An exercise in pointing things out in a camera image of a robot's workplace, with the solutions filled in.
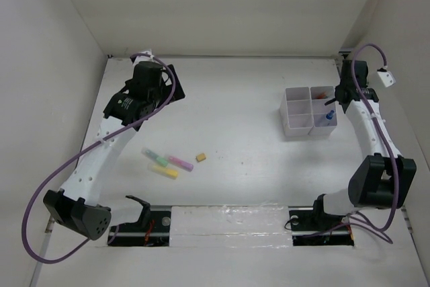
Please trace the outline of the black handled scissors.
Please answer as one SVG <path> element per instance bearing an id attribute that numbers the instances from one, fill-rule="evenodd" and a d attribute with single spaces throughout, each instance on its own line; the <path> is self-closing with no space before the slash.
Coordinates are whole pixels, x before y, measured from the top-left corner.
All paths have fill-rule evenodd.
<path id="1" fill-rule="evenodd" d="M 330 100 L 326 101 L 326 102 L 325 102 L 325 106 L 329 106 L 329 105 L 331 105 L 331 104 L 335 103 L 335 102 L 336 102 L 336 100 L 337 100 L 337 99 L 334 97 L 333 99 L 330 99 Z"/>

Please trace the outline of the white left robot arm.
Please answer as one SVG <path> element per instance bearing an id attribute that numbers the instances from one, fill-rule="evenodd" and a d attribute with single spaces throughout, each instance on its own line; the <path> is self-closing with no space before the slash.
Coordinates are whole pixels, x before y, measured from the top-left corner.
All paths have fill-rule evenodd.
<path id="1" fill-rule="evenodd" d="M 173 66 L 138 60 L 131 79 L 109 100 L 95 137 L 96 147 L 85 153 L 58 191 L 48 190 L 43 203 L 54 220 L 95 241 L 110 227 L 128 223 L 135 231 L 148 225 L 151 205 L 128 195 L 118 207 L 99 203 L 101 189 L 124 147 L 140 130 L 140 119 L 185 97 Z"/>

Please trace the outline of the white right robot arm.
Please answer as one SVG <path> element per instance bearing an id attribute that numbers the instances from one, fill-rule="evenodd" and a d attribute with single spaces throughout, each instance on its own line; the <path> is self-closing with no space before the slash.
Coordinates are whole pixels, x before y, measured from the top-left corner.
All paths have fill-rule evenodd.
<path id="1" fill-rule="evenodd" d="M 364 208 L 389 209 L 388 218 L 392 220 L 403 206 L 417 172 L 415 161 L 403 157 L 392 142 L 377 93 L 368 86 L 368 74 L 365 61 L 343 61 L 334 100 L 353 125 L 363 161 L 347 188 L 321 194 L 314 201 L 310 220 L 318 229 L 326 229 Z"/>

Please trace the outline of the blue capped glue bottle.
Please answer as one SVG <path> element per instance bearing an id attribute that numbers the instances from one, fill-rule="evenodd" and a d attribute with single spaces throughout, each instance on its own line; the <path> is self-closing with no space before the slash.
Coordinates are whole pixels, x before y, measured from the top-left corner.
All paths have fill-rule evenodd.
<path id="1" fill-rule="evenodd" d="M 326 114 L 325 122 L 328 122 L 330 124 L 335 119 L 335 116 L 336 112 L 334 110 L 331 110 L 329 113 Z"/>

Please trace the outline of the white divided organizer right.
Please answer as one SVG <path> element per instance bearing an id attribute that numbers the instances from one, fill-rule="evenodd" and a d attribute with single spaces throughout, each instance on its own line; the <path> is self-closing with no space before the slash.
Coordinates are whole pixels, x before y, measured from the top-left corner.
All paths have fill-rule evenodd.
<path id="1" fill-rule="evenodd" d="M 331 93 L 329 99 L 316 99 L 316 96 L 323 92 Z M 313 126 L 309 133 L 311 136 L 328 136 L 337 127 L 337 114 L 335 119 L 330 124 L 325 122 L 325 116 L 331 110 L 336 112 L 335 103 L 325 106 L 325 102 L 333 99 L 335 95 L 335 88 L 333 86 L 315 86 L 310 88 L 310 102 L 312 109 Z"/>

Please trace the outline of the white divided organizer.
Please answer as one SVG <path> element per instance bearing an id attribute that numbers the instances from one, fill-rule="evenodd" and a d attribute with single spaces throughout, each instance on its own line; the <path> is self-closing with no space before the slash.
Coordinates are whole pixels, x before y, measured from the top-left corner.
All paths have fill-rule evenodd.
<path id="1" fill-rule="evenodd" d="M 316 96 L 323 92 L 331 93 L 329 99 L 316 99 Z M 310 88 L 310 102 L 312 109 L 313 126 L 309 133 L 311 136 L 328 136 L 337 127 L 337 114 L 335 119 L 330 124 L 325 122 L 325 116 L 331 110 L 336 112 L 335 103 L 325 106 L 325 102 L 333 99 L 335 95 L 335 88 L 333 86 L 315 86 Z"/>
<path id="2" fill-rule="evenodd" d="M 288 87 L 279 107 L 286 137 L 307 136 L 312 127 L 312 108 L 309 87 Z"/>

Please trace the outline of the white divided organizer left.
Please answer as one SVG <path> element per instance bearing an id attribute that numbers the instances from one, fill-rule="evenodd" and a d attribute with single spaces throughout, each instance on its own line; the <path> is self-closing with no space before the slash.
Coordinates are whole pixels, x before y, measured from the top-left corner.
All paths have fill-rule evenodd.
<path id="1" fill-rule="evenodd" d="M 312 108 L 309 87 L 288 87 L 279 107 L 286 137 L 307 136 L 312 127 Z"/>

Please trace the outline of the yellow eraser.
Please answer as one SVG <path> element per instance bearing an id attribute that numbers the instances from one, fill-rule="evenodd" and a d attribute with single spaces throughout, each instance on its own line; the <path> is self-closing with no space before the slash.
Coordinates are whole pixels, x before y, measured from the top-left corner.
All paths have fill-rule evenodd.
<path id="1" fill-rule="evenodd" d="M 201 153 L 199 155 L 196 156 L 196 161 L 197 162 L 201 162 L 204 161 L 206 159 L 206 155 L 204 153 Z"/>

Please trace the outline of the green highlighter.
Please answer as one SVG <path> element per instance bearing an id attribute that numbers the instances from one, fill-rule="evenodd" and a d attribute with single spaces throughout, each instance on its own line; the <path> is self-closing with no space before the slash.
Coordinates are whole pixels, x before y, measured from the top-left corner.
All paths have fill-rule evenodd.
<path id="1" fill-rule="evenodd" d="M 149 159 L 151 159 L 152 161 L 154 161 L 155 163 L 157 163 L 161 167 L 166 167 L 169 164 L 169 162 L 164 157 L 158 155 L 157 153 L 155 153 L 154 151 L 152 151 L 148 148 L 144 147 L 142 149 L 142 154 L 147 156 Z"/>

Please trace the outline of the pink highlighter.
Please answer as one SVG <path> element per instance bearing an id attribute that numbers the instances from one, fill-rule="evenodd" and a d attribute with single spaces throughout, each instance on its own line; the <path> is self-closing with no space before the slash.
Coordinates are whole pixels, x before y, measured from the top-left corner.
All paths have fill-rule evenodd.
<path id="1" fill-rule="evenodd" d="M 170 164 L 175 165 L 177 167 L 180 167 L 186 171 L 193 171 L 194 165 L 191 163 L 188 163 L 187 161 L 184 161 L 178 157 L 174 157 L 172 155 L 167 156 L 167 160 Z"/>

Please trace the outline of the yellow highlighter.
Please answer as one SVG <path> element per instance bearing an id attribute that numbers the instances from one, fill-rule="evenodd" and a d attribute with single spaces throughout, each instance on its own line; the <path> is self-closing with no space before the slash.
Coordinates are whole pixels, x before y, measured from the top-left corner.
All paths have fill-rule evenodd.
<path id="1" fill-rule="evenodd" d="M 162 167 L 160 165 L 156 165 L 156 164 L 149 164 L 148 165 L 148 169 L 150 171 L 152 171 L 153 173 L 162 175 L 163 177 L 167 177 L 169 179 L 177 179 L 178 176 L 178 171 L 174 170 L 174 169 L 170 169 L 167 167 Z"/>

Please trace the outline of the aluminium rail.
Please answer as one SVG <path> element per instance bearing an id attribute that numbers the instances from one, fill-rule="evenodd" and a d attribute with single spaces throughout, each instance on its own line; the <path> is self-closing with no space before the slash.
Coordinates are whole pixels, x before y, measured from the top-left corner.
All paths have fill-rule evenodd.
<path id="1" fill-rule="evenodd" d="M 343 61 L 348 58 L 352 51 L 352 48 L 341 48 L 336 58 L 337 64 L 341 66 L 343 64 Z"/>

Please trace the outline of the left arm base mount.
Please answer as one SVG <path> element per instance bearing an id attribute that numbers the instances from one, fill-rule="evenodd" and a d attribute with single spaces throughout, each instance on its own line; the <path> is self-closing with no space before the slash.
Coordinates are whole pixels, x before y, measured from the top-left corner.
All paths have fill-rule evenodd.
<path id="1" fill-rule="evenodd" d="M 110 247 L 168 247 L 171 206 L 152 206 L 132 195 L 127 203 L 114 206 L 107 236 Z"/>

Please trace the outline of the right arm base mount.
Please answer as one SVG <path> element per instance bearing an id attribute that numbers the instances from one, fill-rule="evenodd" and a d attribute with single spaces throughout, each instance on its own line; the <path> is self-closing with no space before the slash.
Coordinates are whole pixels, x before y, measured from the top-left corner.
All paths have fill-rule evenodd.
<path id="1" fill-rule="evenodd" d="M 325 214 L 323 203 L 312 206 L 289 206 L 285 230 L 292 233 L 293 246 L 354 246 L 350 227 L 343 225 L 344 216 Z"/>

